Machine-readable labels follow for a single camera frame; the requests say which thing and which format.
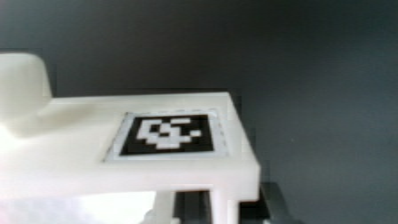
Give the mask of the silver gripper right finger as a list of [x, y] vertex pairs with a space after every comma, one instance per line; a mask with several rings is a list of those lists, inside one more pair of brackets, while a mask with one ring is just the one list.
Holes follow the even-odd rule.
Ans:
[[260, 199], [240, 204], [240, 224], [297, 224], [276, 182], [260, 185]]

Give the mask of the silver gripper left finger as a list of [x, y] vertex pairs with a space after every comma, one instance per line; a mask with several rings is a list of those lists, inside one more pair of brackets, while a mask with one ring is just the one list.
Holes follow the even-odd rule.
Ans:
[[144, 215], [141, 224], [182, 224], [182, 219], [175, 216], [176, 192], [159, 191], [155, 194], [155, 204]]

